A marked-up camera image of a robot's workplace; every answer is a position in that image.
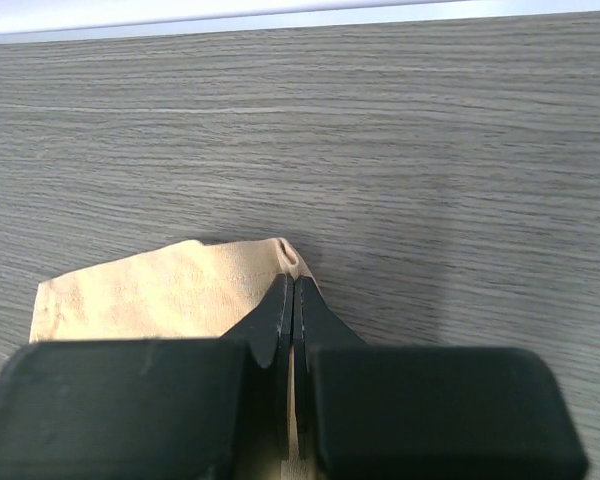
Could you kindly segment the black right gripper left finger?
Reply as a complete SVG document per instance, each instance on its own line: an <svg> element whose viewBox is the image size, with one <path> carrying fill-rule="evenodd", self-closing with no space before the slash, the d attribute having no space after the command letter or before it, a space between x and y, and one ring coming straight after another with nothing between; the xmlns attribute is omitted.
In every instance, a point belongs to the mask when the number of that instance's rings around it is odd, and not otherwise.
<svg viewBox="0 0 600 480"><path fill-rule="evenodd" d="M293 280L217 338L40 342L0 373L0 479L277 479Z"/></svg>

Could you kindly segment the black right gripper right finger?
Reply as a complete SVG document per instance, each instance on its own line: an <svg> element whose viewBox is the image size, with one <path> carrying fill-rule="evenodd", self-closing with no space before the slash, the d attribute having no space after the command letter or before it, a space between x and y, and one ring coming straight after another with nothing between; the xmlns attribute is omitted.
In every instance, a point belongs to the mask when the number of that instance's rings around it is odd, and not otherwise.
<svg viewBox="0 0 600 480"><path fill-rule="evenodd" d="M513 347L370 345L294 286L299 453L315 479L582 479L558 382Z"/></svg>

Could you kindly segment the beige t shirt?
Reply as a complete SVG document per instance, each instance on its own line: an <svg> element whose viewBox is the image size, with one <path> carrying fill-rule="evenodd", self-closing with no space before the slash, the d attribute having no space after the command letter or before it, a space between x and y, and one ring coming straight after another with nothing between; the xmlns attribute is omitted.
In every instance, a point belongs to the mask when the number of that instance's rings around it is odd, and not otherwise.
<svg viewBox="0 0 600 480"><path fill-rule="evenodd" d="M255 308L276 275L309 273L284 238L188 240L41 283L29 340L216 337Z"/></svg>

